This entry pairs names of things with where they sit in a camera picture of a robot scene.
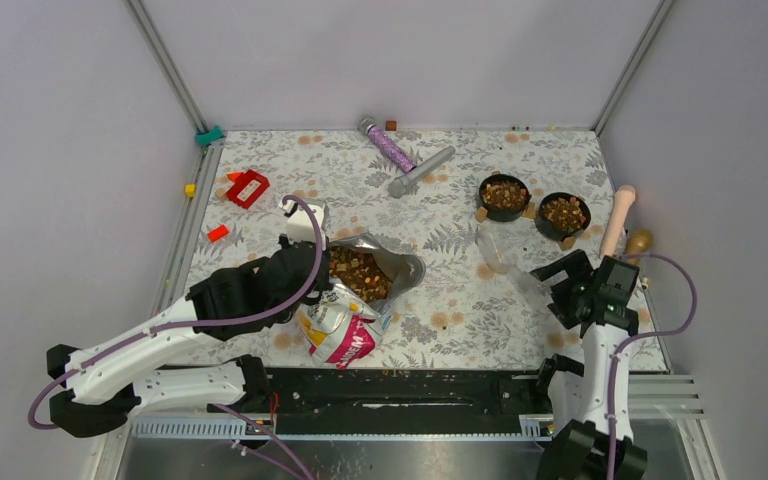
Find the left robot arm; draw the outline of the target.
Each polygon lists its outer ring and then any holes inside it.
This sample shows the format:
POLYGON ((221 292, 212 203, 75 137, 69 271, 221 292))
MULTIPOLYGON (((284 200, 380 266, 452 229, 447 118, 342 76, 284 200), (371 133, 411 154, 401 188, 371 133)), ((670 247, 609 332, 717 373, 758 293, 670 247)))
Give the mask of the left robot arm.
POLYGON ((46 353, 53 380, 40 398, 49 429, 76 438, 109 433, 143 412, 269 401, 262 361, 250 354, 213 366, 174 367, 173 359, 216 348, 289 322, 329 290, 327 243, 281 241, 278 251, 222 268, 133 329, 100 345, 64 344, 46 353))

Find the clear plastic scoop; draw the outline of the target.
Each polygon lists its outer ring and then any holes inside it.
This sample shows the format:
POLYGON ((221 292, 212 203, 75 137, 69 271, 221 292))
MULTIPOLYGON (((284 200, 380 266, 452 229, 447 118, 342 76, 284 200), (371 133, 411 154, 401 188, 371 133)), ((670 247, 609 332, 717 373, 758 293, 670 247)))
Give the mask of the clear plastic scoop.
POLYGON ((508 250, 497 242, 494 231, 489 226, 478 227, 475 244, 490 269, 507 278, 532 308, 541 310, 550 303, 549 287, 531 272, 517 265, 516 261, 508 255, 508 250))

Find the cat food bag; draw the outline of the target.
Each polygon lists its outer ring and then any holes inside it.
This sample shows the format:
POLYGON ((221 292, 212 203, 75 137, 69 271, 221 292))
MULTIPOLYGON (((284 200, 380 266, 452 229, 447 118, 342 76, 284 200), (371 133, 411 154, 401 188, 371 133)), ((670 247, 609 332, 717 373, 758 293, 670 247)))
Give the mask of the cat food bag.
POLYGON ((390 251, 368 233, 334 241, 333 246, 371 253, 392 280, 385 300, 365 303, 339 279, 330 276, 331 289, 313 305, 301 305, 296 319, 308 342, 308 353, 319 365, 343 370, 383 343, 396 300, 416 288, 425 263, 413 254, 390 251))

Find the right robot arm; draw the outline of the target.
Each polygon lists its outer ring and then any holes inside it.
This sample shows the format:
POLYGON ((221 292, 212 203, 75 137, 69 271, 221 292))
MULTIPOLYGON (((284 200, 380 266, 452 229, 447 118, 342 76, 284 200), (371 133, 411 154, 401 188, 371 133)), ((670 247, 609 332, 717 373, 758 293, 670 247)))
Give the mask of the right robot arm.
POLYGON ((554 431, 537 467, 539 479, 640 479, 647 452, 634 442, 628 408, 630 353, 622 343, 637 335, 629 308, 638 267, 605 257, 593 267, 574 250, 534 270, 540 280, 563 273, 549 288, 550 312, 577 329, 584 357, 555 354, 543 361, 533 386, 535 402, 552 412, 554 431))

